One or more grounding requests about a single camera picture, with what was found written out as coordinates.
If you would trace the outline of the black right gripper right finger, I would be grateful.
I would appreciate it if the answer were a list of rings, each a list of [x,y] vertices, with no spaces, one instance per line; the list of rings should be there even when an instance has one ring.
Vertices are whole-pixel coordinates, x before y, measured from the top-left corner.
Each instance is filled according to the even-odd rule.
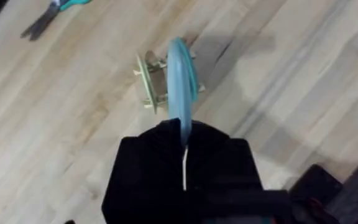
[[[263,191],[249,143],[200,121],[187,139],[183,190],[201,223],[265,221],[260,205],[245,197]]]

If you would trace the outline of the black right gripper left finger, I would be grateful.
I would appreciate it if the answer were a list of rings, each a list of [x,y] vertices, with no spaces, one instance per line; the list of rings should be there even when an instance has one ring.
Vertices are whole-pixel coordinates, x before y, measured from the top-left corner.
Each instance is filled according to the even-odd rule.
[[[184,223],[178,119],[122,138],[101,211],[106,223]]]

